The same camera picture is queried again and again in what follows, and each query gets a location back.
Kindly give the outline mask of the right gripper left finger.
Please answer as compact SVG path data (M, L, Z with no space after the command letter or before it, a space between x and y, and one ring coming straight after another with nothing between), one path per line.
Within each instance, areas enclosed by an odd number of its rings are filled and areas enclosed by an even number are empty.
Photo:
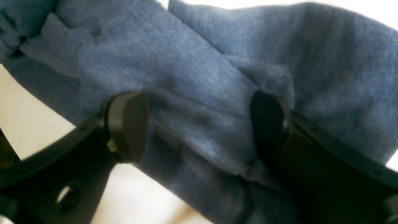
M89 224L118 163L138 163L146 147L148 94L106 100L50 146L1 171L1 216L14 224Z

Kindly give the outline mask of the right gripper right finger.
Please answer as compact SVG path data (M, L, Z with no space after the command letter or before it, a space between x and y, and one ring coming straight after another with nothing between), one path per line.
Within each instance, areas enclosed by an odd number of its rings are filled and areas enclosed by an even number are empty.
M260 160L299 206L306 224L396 224L397 172L339 142L261 91L250 103Z

